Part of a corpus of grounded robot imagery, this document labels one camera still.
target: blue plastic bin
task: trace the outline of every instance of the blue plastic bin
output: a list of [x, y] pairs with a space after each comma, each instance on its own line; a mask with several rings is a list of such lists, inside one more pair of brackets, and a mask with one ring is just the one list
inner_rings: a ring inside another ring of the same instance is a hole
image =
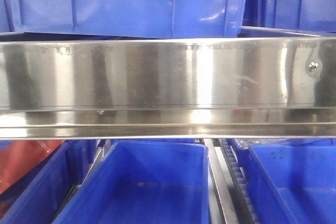
[[244, 24], [336, 31], [336, 0], [246, 0]]
[[243, 168], [244, 178], [249, 180], [249, 166], [250, 166], [250, 150], [249, 147], [255, 144], [263, 145], [291, 145], [291, 146], [323, 146], [323, 145], [336, 145], [336, 138], [301, 138], [301, 139], [285, 139], [285, 138], [247, 138], [237, 139], [228, 138], [228, 145], [232, 147], [236, 155], [238, 166]]
[[12, 29], [11, 0], [0, 0], [0, 33], [5, 33]]
[[12, 204], [0, 224], [49, 224], [70, 189], [63, 143], [40, 165], [0, 195]]
[[336, 223], [336, 146], [250, 147], [247, 190], [261, 224]]
[[72, 185], [80, 185], [85, 179], [90, 165], [95, 161], [97, 140], [68, 140], [66, 152], [69, 179]]
[[13, 140], [1, 140], [0, 141], [0, 151], [6, 148]]
[[208, 224], [207, 148], [119, 141], [54, 223]]
[[182, 144], [194, 144], [196, 139], [194, 138], [133, 138], [133, 139], [112, 139], [112, 143], [117, 141], [145, 141], [145, 142], [163, 142], [163, 143], [182, 143]]
[[15, 31], [144, 38], [236, 37], [245, 0], [11, 0]]

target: red bag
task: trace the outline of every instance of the red bag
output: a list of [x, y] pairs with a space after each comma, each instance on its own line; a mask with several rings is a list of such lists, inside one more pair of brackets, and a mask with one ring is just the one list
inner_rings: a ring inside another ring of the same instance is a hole
[[10, 203], [0, 200], [0, 220], [2, 219], [2, 217], [5, 216], [10, 206], [11, 206]]
[[63, 140], [13, 141], [0, 151], [0, 194], [48, 157]]

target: stainless steel shelf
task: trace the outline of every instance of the stainless steel shelf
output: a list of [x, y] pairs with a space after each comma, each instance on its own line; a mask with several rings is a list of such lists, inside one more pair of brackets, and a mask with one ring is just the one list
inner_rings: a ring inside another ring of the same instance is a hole
[[0, 139], [336, 136], [336, 37], [243, 34], [0, 42]]

